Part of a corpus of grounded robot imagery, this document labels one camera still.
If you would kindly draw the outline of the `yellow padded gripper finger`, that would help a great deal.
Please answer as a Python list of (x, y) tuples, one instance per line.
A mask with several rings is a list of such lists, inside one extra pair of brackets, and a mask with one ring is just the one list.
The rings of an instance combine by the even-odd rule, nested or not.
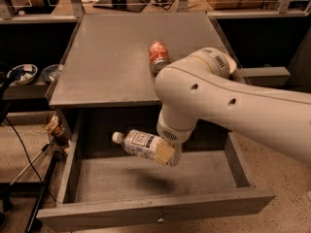
[(155, 161), (161, 165), (166, 165), (175, 154), (175, 148), (166, 141), (159, 139), (155, 146)]

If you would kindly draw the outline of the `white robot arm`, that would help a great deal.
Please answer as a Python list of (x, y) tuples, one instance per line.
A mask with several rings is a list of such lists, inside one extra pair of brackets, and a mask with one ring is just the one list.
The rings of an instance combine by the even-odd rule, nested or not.
[(202, 119), (311, 164), (311, 95), (233, 82), (236, 63), (204, 48), (159, 71), (162, 102), (156, 130), (173, 144), (188, 140)]

